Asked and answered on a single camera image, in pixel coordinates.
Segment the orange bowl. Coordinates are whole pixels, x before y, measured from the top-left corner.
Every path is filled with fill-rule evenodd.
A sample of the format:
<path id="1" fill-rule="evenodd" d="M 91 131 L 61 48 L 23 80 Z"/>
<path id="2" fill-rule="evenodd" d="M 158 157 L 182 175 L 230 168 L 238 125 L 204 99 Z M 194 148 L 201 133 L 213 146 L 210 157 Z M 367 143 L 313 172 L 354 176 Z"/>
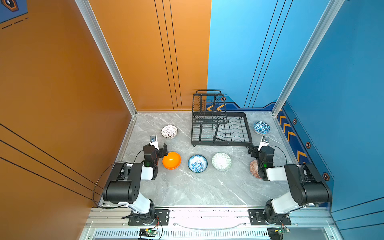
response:
<path id="1" fill-rule="evenodd" d="M 178 153 L 170 152 L 163 157 L 163 166 L 168 170 L 177 169 L 181 164 L 181 156 Z"/>

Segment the white lattice bowl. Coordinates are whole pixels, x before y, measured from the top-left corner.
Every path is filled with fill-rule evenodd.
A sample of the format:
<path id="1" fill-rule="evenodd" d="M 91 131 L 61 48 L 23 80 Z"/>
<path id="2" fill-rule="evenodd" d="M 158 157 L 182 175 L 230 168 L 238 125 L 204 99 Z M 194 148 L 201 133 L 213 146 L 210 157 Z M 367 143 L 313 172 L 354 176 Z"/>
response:
<path id="1" fill-rule="evenodd" d="M 174 138 L 178 133 L 178 129 L 174 125 L 167 125 L 162 128 L 161 134 L 164 138 L 172 139 Z"/>

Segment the green patterned bowl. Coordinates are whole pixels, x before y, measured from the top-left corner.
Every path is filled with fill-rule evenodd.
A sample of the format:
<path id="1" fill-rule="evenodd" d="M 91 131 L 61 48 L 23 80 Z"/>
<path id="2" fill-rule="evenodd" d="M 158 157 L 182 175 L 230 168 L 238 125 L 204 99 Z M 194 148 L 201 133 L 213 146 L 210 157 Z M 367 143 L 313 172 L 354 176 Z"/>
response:
<path id="1" fill-rule="evenodd" d="M 218 171 L 227 171 L 231 165 L 232 165 L 232 160 L 229 155 L 225 153 L 216 153 L 212 157 L 212 164 L 215 169 Z"/>

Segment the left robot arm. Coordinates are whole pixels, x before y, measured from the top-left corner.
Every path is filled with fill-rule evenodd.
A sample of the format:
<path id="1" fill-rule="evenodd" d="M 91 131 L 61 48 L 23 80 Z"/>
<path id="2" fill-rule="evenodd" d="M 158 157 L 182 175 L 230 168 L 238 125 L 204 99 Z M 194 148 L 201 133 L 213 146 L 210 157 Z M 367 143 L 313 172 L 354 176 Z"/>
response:
<path id="1" fill-rule="evenodd" d="M 156 220 L 154 202 L 140 193 L 141 181 L 155 180 L 159 159 L 168 155 L 168 146 L 158 148 L 155 144 L 143 147 L 144 160 L 140 163 L 115 163 L 103 189 L 103 200 L 117 204 L 119 208 L 131 209 L 128 219 L 144 225 Z"/>

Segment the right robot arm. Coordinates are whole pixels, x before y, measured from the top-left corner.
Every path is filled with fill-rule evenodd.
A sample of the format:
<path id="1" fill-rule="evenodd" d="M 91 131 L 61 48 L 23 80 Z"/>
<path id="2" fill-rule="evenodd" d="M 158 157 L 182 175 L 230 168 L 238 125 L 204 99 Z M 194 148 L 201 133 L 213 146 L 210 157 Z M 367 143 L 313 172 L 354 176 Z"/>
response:
<path id="1" fill-rule="evenodd" d="M 308 205 L 329 203 L 332 192 L 313 164 L 273 166 L 275 150 L 270 146 L 250 146 L 248 153 L 256 158 L 258 175 L 265 182 L 286 182 L 289 191 L 268 200 L 254 218 L 269 225 L 285 224 L 289 214 Z"/>

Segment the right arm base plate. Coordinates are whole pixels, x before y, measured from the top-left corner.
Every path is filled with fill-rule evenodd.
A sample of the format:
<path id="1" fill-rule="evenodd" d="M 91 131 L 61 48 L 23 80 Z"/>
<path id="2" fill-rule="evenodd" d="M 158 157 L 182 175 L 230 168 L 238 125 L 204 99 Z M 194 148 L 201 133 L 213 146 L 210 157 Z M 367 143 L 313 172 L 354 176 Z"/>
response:
<path id="1" fill-rule="evenodd" d="M 273 211 L 267 213 L 262 209 L 250 209 L 248 213 L 252 226 L 290 226 L 292 224 L 288 214 L 276 214 Z"/>

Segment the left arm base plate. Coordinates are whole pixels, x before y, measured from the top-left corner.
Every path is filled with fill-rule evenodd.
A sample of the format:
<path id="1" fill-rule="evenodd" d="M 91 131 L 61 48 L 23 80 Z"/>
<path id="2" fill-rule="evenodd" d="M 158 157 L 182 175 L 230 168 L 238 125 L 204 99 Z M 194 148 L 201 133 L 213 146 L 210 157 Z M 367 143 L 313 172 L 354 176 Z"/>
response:
<path id="1" fill-rule="evenodd" d="M 162 226 L 168 226 L 170 220 L 170 210 L 155 210 L 154 218 L 152 219 L 148 215 L 140 216 L 138 214 L 133 214 L 131 218 L 129 218 L 128 225 L 129 226 L 155 226 L 158 222 L 162 224 Z"/>

